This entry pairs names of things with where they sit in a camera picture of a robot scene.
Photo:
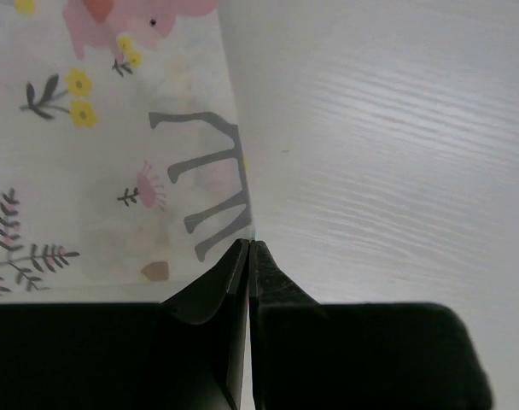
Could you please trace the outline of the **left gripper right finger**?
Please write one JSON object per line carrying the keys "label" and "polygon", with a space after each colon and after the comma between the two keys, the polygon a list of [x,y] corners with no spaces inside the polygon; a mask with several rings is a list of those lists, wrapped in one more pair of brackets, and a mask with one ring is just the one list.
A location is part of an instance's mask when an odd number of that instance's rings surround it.
{"label": "left gripper right finger", "polygon": [[431,302],[323,304],[249,251],[258,409],[490,409],[493,393],[464,322]]}

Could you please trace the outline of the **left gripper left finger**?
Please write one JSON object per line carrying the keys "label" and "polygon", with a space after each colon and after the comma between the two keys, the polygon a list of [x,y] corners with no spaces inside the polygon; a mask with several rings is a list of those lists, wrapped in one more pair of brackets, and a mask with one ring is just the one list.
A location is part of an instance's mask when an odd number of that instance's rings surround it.
{"label": "left gripper left finger", "polygon": [[0,409],[236,409],[248,244],[164,302],[0,304]]}

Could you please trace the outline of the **floral animal print cloth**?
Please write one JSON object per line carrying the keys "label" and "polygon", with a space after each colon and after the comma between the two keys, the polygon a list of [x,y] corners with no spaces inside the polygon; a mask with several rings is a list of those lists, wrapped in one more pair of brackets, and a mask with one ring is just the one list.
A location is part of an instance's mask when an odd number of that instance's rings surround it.
{"label": "floral animal print cloth", "polygon": [[0,298],[191,279],[253,222],[214,1],[0,1]]}

